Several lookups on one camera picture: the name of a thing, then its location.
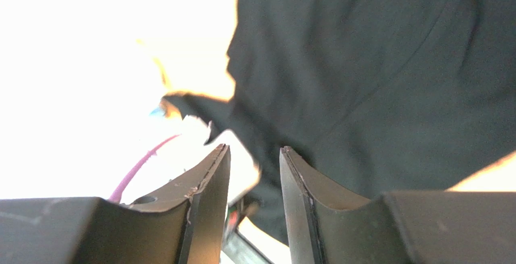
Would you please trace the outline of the black t shirt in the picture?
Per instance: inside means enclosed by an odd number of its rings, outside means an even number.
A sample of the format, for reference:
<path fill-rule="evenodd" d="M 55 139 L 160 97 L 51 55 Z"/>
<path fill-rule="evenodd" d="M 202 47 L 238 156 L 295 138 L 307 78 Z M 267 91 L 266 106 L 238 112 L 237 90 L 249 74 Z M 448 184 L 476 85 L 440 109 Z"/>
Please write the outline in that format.
<path fill-rule="evenodd" d="M 168 100 L 233 130 L 262 169 L 251 221 L 287 243 L 293 147 L 371 198 L 442 190 L 515 150 L 515 0 L 238 0 L 228 103 Z"/>

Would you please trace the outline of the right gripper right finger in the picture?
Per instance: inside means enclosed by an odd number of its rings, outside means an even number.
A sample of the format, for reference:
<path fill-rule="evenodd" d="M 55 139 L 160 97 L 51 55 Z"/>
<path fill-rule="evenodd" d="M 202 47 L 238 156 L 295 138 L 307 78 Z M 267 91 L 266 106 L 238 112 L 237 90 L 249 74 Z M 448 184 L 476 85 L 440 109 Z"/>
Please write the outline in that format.
<path fill-rule="evenodd" d="M 367 199 L 279 155 L 293 263 L 514 263 L 515 193 L 394 191 Z"/>

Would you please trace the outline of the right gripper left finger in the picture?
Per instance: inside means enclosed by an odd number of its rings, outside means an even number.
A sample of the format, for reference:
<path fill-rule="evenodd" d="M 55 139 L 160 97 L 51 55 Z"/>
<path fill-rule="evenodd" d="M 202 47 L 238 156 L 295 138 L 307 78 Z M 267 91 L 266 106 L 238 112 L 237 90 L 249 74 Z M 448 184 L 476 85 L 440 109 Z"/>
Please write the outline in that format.
<path fill-rule="evenodd" d="M 2 263 L 218 263 L 226 165 L 201 162 L 131 205 L 99 197 L 1 201 Z"/>

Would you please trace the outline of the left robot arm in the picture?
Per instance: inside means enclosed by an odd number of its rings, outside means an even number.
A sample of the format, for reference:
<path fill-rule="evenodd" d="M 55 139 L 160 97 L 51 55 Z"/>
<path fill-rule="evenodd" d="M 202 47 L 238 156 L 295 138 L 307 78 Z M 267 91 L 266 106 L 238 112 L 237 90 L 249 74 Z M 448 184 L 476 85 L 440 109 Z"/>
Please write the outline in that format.
<path fill-rule="evenodd" d="M 134 163 L 109 196 L 113 202 L 130 204 L 138 197 L 159 189 L 205 162 L 225 164 L 228 184 L 219 191 L 234 205 L 257 185 L 261 169 L 232 130 L 210 138 L 214 123 L 195 116 L 166 119 L 151 115 L 140 129 L 133 148 Z"/>

